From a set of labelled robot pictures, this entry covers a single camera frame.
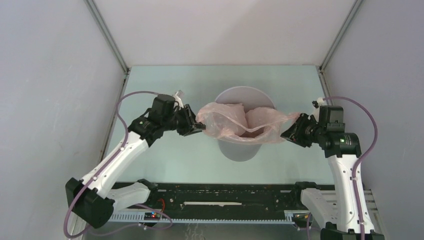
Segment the pink plastic trash bag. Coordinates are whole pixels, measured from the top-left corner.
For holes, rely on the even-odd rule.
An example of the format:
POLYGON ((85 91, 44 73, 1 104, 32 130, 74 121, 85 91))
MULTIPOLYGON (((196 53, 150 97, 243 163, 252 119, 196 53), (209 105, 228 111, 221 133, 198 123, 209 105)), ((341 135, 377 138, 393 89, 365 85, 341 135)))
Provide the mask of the pink plastic trash bag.
POLYGON ((217 140, 242 144, 276 144, 281 134, 299 118, 299 112, 285 114, 269 107, 245 111, 241 103, 211 102, 202 107, 196 121, 205 125, 204 133, 217 140))

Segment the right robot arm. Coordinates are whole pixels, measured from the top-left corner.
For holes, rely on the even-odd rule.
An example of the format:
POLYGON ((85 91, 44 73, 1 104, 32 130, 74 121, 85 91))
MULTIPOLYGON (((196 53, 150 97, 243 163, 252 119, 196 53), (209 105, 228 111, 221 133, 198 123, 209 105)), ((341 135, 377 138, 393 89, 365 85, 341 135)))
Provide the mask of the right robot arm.
POLYGON ((298 146, 318 144, 330 166, 337 209, 324 199, 321 190, 309 187, 291 194, 297 209, 307 207, 320 227, 322 240, 383 240, 376 232, 366 205, 362 185, 360 140, 345 131, 341 106, 318 106, 316 113, 302 113, 280 136, 298 146))

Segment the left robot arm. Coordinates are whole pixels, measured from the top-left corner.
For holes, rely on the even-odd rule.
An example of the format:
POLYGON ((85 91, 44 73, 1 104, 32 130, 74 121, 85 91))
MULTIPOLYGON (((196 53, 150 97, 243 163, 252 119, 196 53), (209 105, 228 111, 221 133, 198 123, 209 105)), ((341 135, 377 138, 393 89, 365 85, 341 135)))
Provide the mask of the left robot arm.
POLYGON ((114 150, 81 179, 71 178, 65 184, 68 203, 66 219, 71 213, 90 227, 105 225, 113 213, 136 204, 153 208, 158 202, 155 186, 149 181, 137 181, 113 189, 119 176, 165 132, 175 131, 186 137, 201 133, 206 126, 196 120, 189 104, 183 104, 178 94, 156 94, 151 107, 124 124, 124 136, 114 150))

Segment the grey plastic trash bin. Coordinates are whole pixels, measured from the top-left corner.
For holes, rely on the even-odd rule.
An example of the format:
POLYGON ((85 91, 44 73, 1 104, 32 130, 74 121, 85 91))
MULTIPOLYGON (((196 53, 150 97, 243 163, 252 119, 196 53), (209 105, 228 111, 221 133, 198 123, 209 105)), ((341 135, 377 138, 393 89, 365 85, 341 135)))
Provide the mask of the grey plastic trash bin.
MULTIPOLYGON (((263 91, 250 86, 235 86, 220 93, 215 102, 218 104, 242 104, 246 112, 259 107, 275 109, 272 99, 263 91)), ((260 150, 260 144, 244 145, 219 140, 219 149, 228 159, 245 162, 252 159, 260 150)))

